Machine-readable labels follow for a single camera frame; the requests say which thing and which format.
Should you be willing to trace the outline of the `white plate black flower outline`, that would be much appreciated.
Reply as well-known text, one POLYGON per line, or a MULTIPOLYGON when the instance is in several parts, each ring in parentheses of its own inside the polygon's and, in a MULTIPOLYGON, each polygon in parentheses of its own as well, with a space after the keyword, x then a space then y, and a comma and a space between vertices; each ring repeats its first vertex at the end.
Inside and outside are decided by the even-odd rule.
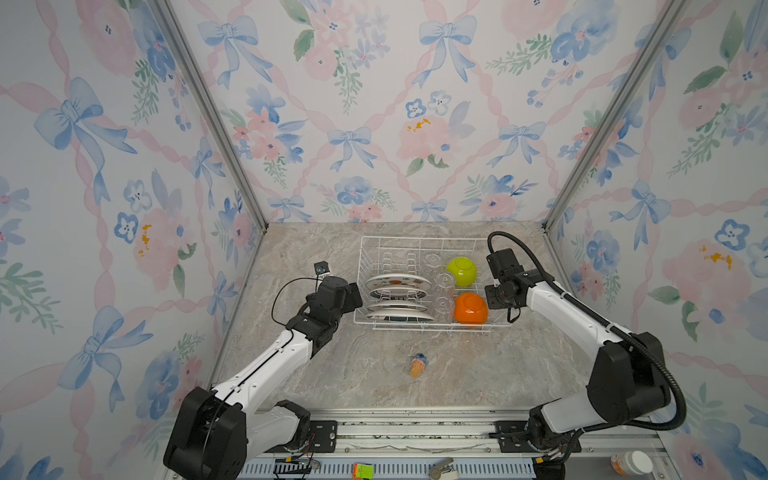
POLYGON ((426 312, 428 307, 411 300, 383 300, 367 306, 369 312, 385 309, 408 309, 419 312, 426 312))

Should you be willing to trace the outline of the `plate with fruit pattern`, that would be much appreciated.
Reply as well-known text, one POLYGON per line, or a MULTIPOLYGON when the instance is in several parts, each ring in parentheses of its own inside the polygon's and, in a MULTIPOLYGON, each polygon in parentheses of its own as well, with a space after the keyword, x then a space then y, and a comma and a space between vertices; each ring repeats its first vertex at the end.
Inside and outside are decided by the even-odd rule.
POLYGON ((365 282, 365 288, 376 299, 420 299, 431 287, 431 281, 413 274, 380 274, 365 282))

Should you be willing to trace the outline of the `white plate green red rim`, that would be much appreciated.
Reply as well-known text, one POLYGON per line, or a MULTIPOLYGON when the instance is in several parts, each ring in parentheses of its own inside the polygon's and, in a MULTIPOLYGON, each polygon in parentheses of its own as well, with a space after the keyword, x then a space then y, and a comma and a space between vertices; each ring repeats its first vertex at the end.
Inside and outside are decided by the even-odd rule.
POLYGON ((385 308, 371 311, 366 318, 375 322, 429 323, 434 317, 418 310, 406 308, 385 308))

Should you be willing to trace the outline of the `white wire dish rack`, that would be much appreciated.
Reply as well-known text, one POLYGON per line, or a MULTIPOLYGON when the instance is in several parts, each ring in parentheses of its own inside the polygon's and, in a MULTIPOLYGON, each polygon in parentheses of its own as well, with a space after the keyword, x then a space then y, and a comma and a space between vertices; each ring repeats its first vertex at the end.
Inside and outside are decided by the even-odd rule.
POLYGON ((360 241, 358 286, 363 306, 353 320, 374 330, 488 332, 508 328, 503 310, 483 321, 461 322, 456 301, 470 297, 483 308, 493 282, 482 238, 365 236, 360 241))

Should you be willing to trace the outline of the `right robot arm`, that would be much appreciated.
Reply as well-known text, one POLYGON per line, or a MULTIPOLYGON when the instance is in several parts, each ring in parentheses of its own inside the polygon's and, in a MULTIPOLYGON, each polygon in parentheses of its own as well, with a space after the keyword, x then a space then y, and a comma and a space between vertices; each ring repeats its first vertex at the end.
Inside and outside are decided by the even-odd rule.
POLYGON ((485 288, 490 308, 530 309, 592 362, 583 391, 531 409, 525 429, 510 440, 545 454, 567 452, 587 432, 622 425, 673 430, 685 421, 684 394, 666 367, 658 338, 607 320, 564 290, 539 263, 525 269, 511 249, 490 251, 486 260, 494 279, 485 288))

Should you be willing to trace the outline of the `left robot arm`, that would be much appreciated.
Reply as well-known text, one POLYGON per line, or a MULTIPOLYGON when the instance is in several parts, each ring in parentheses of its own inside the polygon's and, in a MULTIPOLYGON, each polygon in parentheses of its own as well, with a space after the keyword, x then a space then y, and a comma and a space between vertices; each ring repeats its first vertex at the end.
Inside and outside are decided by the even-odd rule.
POLYGON ((266 412, 259 408, 332 340, 342 317, 362 304, 356 284, 336 276, 322 279, 269 348, 230 379, 186 395, 164 466, 184 479, 235 479, 254 456, 275 448, 309 450, 307 409, 288 400, 266 412))

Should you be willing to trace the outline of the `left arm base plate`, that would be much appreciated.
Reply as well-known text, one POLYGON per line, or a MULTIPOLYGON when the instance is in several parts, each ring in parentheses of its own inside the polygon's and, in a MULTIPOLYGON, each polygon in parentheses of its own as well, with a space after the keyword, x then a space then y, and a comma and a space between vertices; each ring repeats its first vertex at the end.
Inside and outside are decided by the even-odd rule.
POLYGON ((338 440, 339 423, 334 420, 311 420, 301 427, 296 437, 286 445, 278 445, 268 453, 299 455, 306 453, 334 453, 338 440))

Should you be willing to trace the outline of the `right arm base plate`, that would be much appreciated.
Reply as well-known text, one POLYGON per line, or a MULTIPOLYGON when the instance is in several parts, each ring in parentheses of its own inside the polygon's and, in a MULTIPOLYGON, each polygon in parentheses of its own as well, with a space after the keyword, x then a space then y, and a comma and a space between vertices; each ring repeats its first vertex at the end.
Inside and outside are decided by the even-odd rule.
POLYGON ((580 453, 579 440, 570 444, 572 432, 553 433, 546 426, 530 421, 496 421, 489 437, 495 439, 502 453, 580 453))

